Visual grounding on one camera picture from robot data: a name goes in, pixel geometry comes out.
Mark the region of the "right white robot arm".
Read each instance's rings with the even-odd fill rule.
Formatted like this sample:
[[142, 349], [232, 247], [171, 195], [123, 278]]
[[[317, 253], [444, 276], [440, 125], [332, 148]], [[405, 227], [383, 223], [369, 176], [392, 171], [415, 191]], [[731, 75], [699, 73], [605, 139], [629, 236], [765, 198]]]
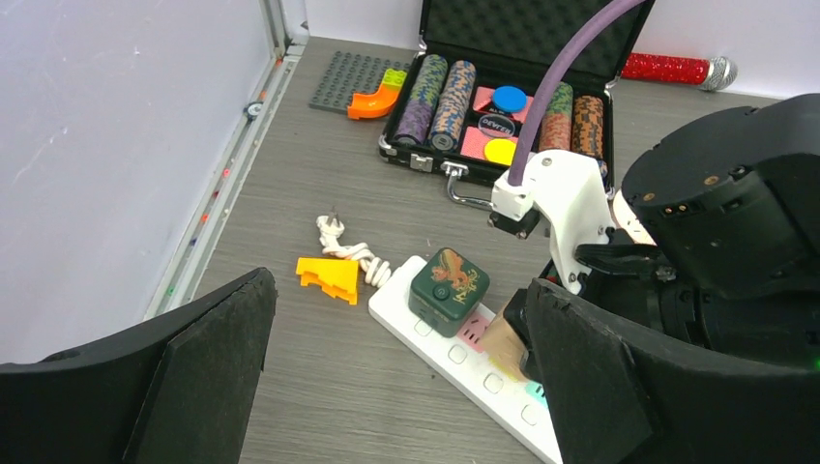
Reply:
[[819, 97], [717, 111], [671, 132], [622, 183], [650, 243], [581, 245], [600, 305], [691, 345], [819, 367]]

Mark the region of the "orange toy block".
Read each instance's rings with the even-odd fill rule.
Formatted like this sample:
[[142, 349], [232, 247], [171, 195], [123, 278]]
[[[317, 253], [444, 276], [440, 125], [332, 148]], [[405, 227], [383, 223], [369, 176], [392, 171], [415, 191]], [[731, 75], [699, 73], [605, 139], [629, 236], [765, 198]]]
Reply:
[[374, 92], [357, 92], [352, 95], [352, 100], [347, 106], [347, 117], [352, 120], [376, 119], [390, 114], [406, 76], [406, 71], [386, 69]]

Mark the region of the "black poker chip case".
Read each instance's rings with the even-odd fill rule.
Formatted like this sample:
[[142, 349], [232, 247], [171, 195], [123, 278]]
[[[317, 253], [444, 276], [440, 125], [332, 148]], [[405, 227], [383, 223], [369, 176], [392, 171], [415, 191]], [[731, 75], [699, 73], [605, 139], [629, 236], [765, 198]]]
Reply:
[[[420, 49], [408, 71], [382, 135], [384, 161], [426, 173], [443, 172], [447, 163], [461, 166], [461, 180], [492, 185], [505, 166], [471, 155], [468, 143], [484, 114], [496, 112], [488, 92], [502, 86], [534, 97], [543, 76], [573, 35], [605, 2], [581, 1], [425, 1], [420, 21]], [[572, 97], [601, 102], [599, 154], [605, 164], [604, 190], [614, 187], [613, 109], [610, 88], [621, 76], [653, 7], [644, 1], [614, 20], [575, 58], [562, 80]], [[431, 140], [443, 93], [450, 93], [451, 71], [473, 71], [471, 104], [455, 119], [451, 145]]]

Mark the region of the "dark green cube socket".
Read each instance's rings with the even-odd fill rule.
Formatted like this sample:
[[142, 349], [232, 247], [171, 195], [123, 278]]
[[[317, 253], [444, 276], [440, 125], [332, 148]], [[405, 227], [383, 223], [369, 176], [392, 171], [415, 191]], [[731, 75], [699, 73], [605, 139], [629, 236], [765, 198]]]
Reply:
[[456, 336], [482, 301], [489, 275], [450, 247], [439, 249], [413, 277], [408, 307], [444, 337]]

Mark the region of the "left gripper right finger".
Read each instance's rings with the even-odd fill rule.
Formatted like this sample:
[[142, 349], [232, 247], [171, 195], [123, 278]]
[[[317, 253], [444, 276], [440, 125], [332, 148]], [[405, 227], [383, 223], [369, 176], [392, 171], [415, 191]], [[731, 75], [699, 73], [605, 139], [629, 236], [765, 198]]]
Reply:
[[658, 333], [545, 279], [527, 322], [567, 463], [815, 463], [817, 371]]

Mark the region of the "red glitter microphone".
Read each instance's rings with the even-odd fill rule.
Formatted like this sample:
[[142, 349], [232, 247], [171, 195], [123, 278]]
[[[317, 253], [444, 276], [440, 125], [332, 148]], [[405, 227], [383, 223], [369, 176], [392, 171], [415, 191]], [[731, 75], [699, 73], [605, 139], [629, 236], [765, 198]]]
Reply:
[[705, 92], [717, 92], [734, 83], [738, 66], [719, 56], [710, 59], [632, 53], [621, 71], [621, 77], [689, 85]]

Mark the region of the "yellow plug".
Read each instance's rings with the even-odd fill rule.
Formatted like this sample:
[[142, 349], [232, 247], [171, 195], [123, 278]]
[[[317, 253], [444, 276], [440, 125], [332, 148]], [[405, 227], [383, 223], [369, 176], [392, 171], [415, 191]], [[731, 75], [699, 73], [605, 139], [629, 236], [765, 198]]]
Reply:
[[356, 261], [300, 257], [295, 273], [303, 287], [318, 286], [329, 297], [356, 305], [359, 296], [359, 271], [360, 267]]

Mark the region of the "long white colourful power strip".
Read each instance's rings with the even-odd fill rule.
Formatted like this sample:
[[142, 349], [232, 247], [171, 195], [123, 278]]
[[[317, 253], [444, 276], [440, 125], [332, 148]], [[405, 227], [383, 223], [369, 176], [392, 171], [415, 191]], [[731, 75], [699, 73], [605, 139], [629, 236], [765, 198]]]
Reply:
[[367, 305], [378, 323], [542, 462], [561, 462], [542, 386], [532, 380], [518, 382], [508, 377], [479, 344], [494, 312], [480, 302], [456, 336], [444, 337], [408, 307], [411, 280], [430, 258], [414, 255], [392, 268], [366, 243], [341, 245], [338, 240], [344, 225], [336, 216], [320, 216], [316, 226], [323, 253], [320, 258], [356, 261], [360, 267], [358, 287], [374, 287]]

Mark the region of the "grey building baseplate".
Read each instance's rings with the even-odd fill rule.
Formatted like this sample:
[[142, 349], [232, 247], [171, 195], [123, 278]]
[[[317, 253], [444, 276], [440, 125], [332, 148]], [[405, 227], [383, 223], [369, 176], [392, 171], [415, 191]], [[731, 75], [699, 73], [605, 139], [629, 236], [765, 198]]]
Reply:
[[408, 72], [409, 62], [336, 51], [308, 100], [308, 106], [346, 114], [354, 93], [375, 93], [388, 70]]

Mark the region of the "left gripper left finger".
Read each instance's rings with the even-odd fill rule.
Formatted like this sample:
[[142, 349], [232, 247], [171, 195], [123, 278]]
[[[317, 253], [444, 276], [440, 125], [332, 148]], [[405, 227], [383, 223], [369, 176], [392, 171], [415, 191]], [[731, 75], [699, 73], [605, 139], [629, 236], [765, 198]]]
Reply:
[[1, 367], [5, 463], [236, 463], [278, 291], [254, 269], [119, 333]]

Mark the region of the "tan cube socket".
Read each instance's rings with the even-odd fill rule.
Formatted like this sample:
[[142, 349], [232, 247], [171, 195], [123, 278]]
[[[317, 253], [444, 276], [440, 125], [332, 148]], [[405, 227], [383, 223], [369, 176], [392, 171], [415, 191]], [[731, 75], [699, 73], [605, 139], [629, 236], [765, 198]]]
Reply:
[[491, 320], [479, 344], [489, 360], [508, 377], [518, 382], [529, 381], [521, 368], [527, 349], [502, 312], [498, 312]]

